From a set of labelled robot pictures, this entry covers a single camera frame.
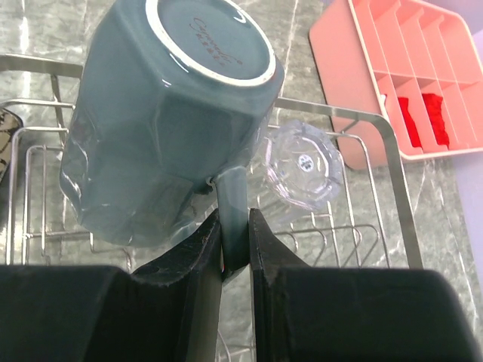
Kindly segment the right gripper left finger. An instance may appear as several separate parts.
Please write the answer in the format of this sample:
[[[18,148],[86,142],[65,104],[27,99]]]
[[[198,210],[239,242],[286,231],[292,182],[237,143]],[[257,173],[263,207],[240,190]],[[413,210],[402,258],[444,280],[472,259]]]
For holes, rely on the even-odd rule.
[[[220,218],[133,273],[107,265],[4,265],[3,361],[213,361]]]

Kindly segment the clear faceted glass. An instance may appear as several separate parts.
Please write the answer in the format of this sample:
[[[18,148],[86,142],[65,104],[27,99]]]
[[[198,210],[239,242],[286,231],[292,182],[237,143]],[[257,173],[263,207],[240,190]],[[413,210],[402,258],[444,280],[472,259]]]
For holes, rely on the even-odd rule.
[[[343,163],[328,134],[293,120],[264,137],[248,168],[249,205],[275,228],[322,212],[343,186]]]

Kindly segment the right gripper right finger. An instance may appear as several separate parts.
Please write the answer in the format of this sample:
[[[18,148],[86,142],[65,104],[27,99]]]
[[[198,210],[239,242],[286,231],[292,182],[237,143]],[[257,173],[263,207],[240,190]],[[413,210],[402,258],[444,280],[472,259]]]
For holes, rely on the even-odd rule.
[[[438,272],[312,267],[258,209],[249,243],[258,361],[480,361],[457,294]]]

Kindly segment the grey blue ceramic mug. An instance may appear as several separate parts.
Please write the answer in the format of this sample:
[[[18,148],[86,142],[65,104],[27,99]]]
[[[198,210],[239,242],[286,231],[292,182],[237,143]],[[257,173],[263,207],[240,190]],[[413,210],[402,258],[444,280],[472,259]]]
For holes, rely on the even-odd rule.
[[[249,262],[247,168],[284,68],[231,1],[116,1],[88,47],[60,167],[78,224],[175,245],[212,206],[226,273]]]

